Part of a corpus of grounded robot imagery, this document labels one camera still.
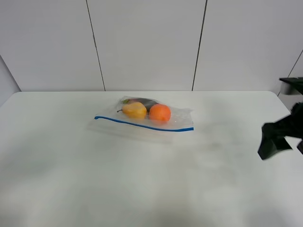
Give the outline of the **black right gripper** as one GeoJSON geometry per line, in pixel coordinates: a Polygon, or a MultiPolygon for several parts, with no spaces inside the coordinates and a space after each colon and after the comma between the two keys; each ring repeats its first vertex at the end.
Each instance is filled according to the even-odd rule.
{"type": "Polygon", "coordinates": [[[291,149],[285,137],[303,138],[303,104],[296,103],[291,113],[276,122],[267,122],[262,128],[258,154],[266,160],[284,150],[291,149]]]}

